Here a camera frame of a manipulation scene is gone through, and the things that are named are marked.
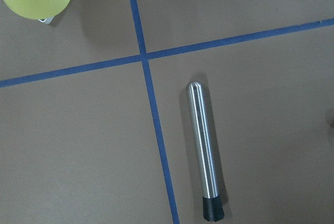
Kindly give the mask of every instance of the blue tape line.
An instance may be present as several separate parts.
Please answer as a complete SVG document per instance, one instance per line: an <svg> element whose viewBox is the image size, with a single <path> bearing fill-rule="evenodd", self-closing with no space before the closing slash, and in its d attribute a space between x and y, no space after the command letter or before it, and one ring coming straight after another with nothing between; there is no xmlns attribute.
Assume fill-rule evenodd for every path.
<svg viewBox="0 0 334 224"><path fill-rule="evenodd" d="M23 77L17 77L13 79L1 80L0 87L14 86L14 85L33 82L37 80L50 79L50 78L55 78L55 77L60 77L60 76L65 76L65 75L70 75L70 74L77 74L77 73L82 73L82 72L87 72L87 71L92 71L92 70L97 70L97 69L102 69L102 68L107 68L107 67L112 67L112 66L119 66L119 65L139 62L139 61L141 61L140 55L135 55L135 56L129 56L129 57L124 57L124 58L117 58L117 59L109 60L109 61L101 61L101 62L86 64L86 65L81 65L81 66L74 66L74 67L54 70L54 71L45 72L45 73L39 73L39 74L33 74L33 75L28 75L28 76L23 76Z"/></svg>
<svg viewBox="0 0 334 224"><path fill-rule="evenodd" d="M165 144L164 144L163 136L162 136L162 129L161 129L161 124L160 124L157 100L156 100L156 95L154 94L152 75L150 71L150 65L147 59L144 35L142 32L142 26L141 26L141 21L140 21L140 14L139 14L137 0L130 0L130 5L131 5L132 15L134 18L134 23L135 23L135 30L136 30L136 35L137 35L141 63L142 63L143 71L144 71L147 94L148 94L148 98L150 102L154 130L156 132L158 150L159 150L160 160L161 160L161 165L162 165L163 177L165 180L169 205L170 205L170 209L172 212L172 219L173 219L174 224L179 224L180 221L178 219L172 178L171 178L171 174L169 170L166 148L165 148Z"/></svg>
<svg viewBox="0 0 334 224"><path fill-rule="evenodd" d="M171 48L171 49L147 53L147 59L151 60L154 58L161 58L161 57L166 57L166 56L175 55L175 54L188 53L188 52L193 52L193 51L198 51L198 50L203 50L203 49L208 49L208 48L215 48L215 47L223 46L223 45L236 44L236 43L240 43L244 41L257 40L257 39L282 35L286 33L305 31L305 30L333 26L333 25L334 25L334 18L323 20L323 21L310 22L310 23L297 25L297 26L277 28L277 29L272 29L272 30L262 31L262 32L254 32L254 33L249 33L245 35L240 35L240 36L235 36L235 37L230 37L230 38L225 38L225 39L220 39L220 40L213 40L213 41L208 41L208 42L203 42L203 43L198 43L198 44L180 46L178 48Z"/></svg>

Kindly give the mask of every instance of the metal rod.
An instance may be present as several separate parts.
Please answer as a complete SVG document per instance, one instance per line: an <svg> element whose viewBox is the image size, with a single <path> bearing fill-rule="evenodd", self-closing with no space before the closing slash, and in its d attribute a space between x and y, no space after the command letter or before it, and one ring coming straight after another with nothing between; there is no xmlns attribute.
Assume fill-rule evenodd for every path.
<svg viewBox="0 0 334 224"><path fill-rule="evenodd" d="M218 196L219 192L212 157L210 133L202 85L196 81L190 82L187 86L187 93L203 197L215 198Z"/></svg>

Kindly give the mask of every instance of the black rubber tip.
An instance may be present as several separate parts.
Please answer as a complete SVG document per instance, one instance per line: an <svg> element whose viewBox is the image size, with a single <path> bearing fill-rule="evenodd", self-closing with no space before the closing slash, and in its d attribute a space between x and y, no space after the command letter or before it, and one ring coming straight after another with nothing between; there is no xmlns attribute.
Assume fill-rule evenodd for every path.
<svg viewBox="0 0 334 224"><path fill-rule="evenodd" d="M224 218L224 210L220 201L220 196L215 198L203 197L203 217L207 221L219 221Z"/></svg>

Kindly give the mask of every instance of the blue painter's tape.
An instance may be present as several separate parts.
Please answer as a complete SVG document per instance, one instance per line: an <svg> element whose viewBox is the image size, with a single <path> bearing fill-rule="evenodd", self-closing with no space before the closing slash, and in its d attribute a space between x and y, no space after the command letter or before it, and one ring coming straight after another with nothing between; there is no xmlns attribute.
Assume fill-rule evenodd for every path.
<svg viewBox="0 0 334 224"><path fill-rule="evenodd" d="M70 75L70 74L83 73L87 71L92 71L92 70L97 70L97 69L102 69L102 68L107 68L107 67L112 67L112 66L119 66L119 65L139 62L139 61L140 61L140 55L135 55L135 56L129 56L125 58L117 58L117 59L109 60L109 61L101 61L101 62L96 62L92 64L74 66L74 67L54 70L54 71L45 72L45 73L39 73L39 74L33 74L33 75L28 75L28 76L23 76L23 77L17 77L13 79L2 80L0 81L0 87L14 86L14 85L33 82L37 80L50 79L50 78L55 78L55 77L60 77L60 76L65 76L65 75Z"/></svg>
<svg viewBox="0 0 334 224"><path fill-rule="evenodd" d="M137 41L138 41L138 46L139 46L139 51L140 51L142 68L144 71L147 94L148 94L150 107L151 107L154 130L156 132L156 138L158 142L158 150L160 154L163 176L165 180L170 209L172 212L172 219L173 219L174 224L179 224L180 221L178 219L172 178L171 178L171 174L169 170L165 144L164 144L163 136L162 136L162 129L161 129L161 124L160 124L160 119L159 119L156 95L154 94L154 87L153 87L153 81L152 81L152 76L151 76L151 71L150 71L150 65L149 65L149 62L146 56L144 34L142 32L142 26L141 26L141 21L140 21L140 14L139 14L137 0L130 0L130 4L131 4L131 10L132 10L133 18L134 18L134 23L135 23L135 30L136 30Z"/></svg>
<svg viewBox="0 0 334 224"><path fill-rule="evenodd" d="M136 35L137 35L139 52L142 57L146 58L144 34L142 32L142 26L141 26L141 21L140 21L140 14L139 14L137 0L130 0L130 5L131 5L132 16L134 18L134 23L135 23L135 30L136 30Z"/></svg>
<svg viewBox="0 0 334 224"><path fill-rule="evenodd" d="M208 42L180 46L177 48L171 48L171 49L147 53L147 59L151 60L154 58L161 58L161 57L175 55L175 54L188 53L188 52L193 52L193 51L198 51L198 50L203 50L203 49L208 49L208 48L215 48L218 46L236 44L236 43L240 43L244 41L257 40L257 39L282 35L286 33L305 31L305 30L333 26L333 25L334 25L334 18L323 20L323 21L315 21L315 22L306 23L306 24L297 25L297 26L277 28L277 29L272 29L272 30L262 31L262 32L254 32L254 33L244 34L244 35L220 39L220 40L212 40Z"/></svg>

